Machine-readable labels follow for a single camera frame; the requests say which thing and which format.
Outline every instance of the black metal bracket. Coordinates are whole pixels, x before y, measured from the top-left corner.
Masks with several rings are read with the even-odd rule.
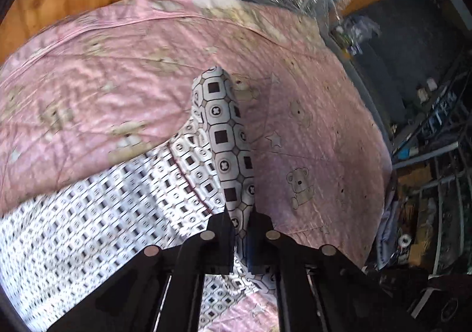
[[[196,332],[205,274],[233,269],[235,234],[227,212],[181,246],[148,246],[49,332]],[[273,272],[281,332],[421,332],[378,284],[331,245],[312,249],[252,213],[246,243],[254,275]]]

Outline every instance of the black and white checkered fabric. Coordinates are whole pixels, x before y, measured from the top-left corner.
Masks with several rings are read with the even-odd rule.
[[[190,119],[166,143],[0,220],[0,283],[32,331],[45,331],[145,246],[168,248],[205,230],[225,204],[244,261],[253,166],[229,76],[206,71],[192,100]],[[238,260],[228,277],[207,275],[200,327],[260,289],[251,278]]]

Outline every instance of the star print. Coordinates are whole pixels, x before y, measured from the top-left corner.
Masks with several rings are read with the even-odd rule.
[[[256,317],[258,314],[265,313],[266,305],[262,306],[261,304],[256,304],[253,309],[253,317]]]
[[[272,133],[272,135],[265,137],[265,139],[272,142],[271,148],[274,148],[275,146],[282,147],[282,138],[275,131]]]
[[[272,82],[272,84],[278,84],[278,83],[280,83],[280,80],[278,79],[277,75],[272,74],[271,75],[271,82]]]

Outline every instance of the teddy bear print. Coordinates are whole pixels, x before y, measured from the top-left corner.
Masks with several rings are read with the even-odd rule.
[[[260,96],[260,91],[257,88],[251,87],[249,77],[241,74],[233,74],[233,91],[238,101],[249,101],[257,99]]]
[[[108,35],[97,35],[89,38],[85,43],[84,54],[89,56],[104,56],[108,49],[105,46],[105,41],[110,39]]]
[[[192,0],[192,2],[202,9],[201,12],[205,17],[228,19],[238,25],[261,31],[279,42],[287,42],[281,31],[253,6],[241,0]]]
[[[151,0],[150,6],[154,10],[166,12],[174,12],[183,9],[181,4],[170,0]]]
[[[308,168],[295,168],[287,175],[287,182],[292,186],[295,196],[292,197],[292,207],[297,209],[313,198],[313,186],[308,185]]]
[[[254,34],[248,35],[242,30],[236,32],[233,39],[238,43],[238,46],[243,50],[243,52],[254,51],[258,45],[257,41],[254,39]]]
[[[0,101],[1,103],[5,104],[3,112],[0,112],[0,122],[15,113],[18,107],[18,95],[20,95],[22,90],[22,86],[15,86],[8,92],[6,99],[4,98]]]
[[[158,62],[161,62],[166,58],[169,58],[169,48],[167,46],[158,47],[154,52],[147,56],[147,59],[156,60]]]
[[[305,15],[294,18],[294,24],[290,25],[290,32],[295,38],[303,37],[312,49],[324,46],[316,21]]]
[[[50,135],[61,131],[65,127],[65,124],[71,122],[73,118],[72,110],[58,102],[49,104],[39,115],[40,121],[49,128],[48,133]]]
[[[298,65],[298,61],[295,58],[284,58],[284,63],[293,77],[298,78],[300,75],[304,74],[302,69]]]
[[[115,149],[108,153],[108,160],[112,165],[127,162],[156,146],[154,143],[143,141],[138,135],[145,128],[146,123],[143,121],[127,121],[110,129],[110,134],[119,137]]]
[[[306,112],[300,104],[300,101],[294,100],[290,102],[289,114],[295,118],[297,123],[303,128],[307,129],[312,123],[312,113]]]

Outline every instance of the pink blanket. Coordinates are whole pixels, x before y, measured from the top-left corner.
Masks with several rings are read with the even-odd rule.
[[[169,139],[189,117],[194,77],[215,64],[232,74],[246,120],[257,210],[299,243],[334,244],[362,264],[391,172],[381,133],[314,20],[239,0],[124,0],[11,56],[0,70],[1,212]]]

